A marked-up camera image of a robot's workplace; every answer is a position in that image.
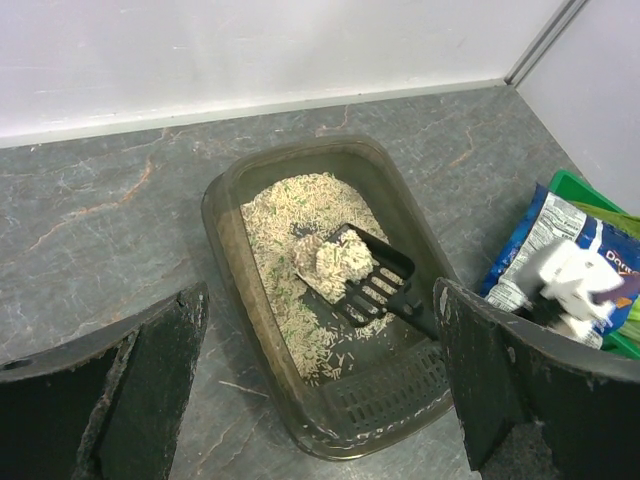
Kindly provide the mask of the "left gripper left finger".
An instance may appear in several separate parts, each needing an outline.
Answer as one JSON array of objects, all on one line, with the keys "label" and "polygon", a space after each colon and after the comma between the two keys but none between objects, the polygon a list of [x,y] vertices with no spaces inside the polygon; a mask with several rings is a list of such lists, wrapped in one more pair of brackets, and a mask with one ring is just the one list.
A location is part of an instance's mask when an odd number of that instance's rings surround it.
[{"label": "left gripper left finger", "polygon": [[2,364],[2,478],[168,478],[208,317],[198,282]]}]

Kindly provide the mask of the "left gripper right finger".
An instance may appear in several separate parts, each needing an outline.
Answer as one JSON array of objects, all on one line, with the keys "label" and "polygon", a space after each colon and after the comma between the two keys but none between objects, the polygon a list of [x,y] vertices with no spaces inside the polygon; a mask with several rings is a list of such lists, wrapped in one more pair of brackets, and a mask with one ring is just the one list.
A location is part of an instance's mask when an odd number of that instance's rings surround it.
[{"label": "left gripper right finger", "polygon": [[469,465],[541,447],[565,479],[639,476],[639,363],[583,346],[440,278],[434,311]]}]

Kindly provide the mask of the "litter clump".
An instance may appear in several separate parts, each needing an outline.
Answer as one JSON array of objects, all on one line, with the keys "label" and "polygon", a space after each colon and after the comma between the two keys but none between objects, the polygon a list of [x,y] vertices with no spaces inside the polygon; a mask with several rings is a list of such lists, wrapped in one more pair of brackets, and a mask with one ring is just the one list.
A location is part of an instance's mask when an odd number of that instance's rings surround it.
[{"label": "litter clump", "polygon": [[359,282],[374,269],[373,256],[353,228],[337,232],[333,240],[315,234],[299,239],[293,247],[294,270],[330,304],[341,300],[347,282]]}]

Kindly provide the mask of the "black litter scoop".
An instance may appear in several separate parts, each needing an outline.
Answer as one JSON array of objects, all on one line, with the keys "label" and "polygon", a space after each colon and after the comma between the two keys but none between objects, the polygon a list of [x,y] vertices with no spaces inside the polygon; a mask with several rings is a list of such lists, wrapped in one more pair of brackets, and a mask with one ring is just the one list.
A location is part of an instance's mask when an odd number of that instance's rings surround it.
[{"label": "black litter scoop", "polygon": [[331,313],[343,318],[356,329],[392,314],[432,340],[437,339],[434,315],[429,313],[423,296],[414,287],[416,266],[413,260],[367,231],[344,223],[323,240],[333,240],[337,232],[353,228],[365,242],[374,259],[374,269],[359,282],[347,282],[346,295],[330,304],[316,290],[309,287]]}]

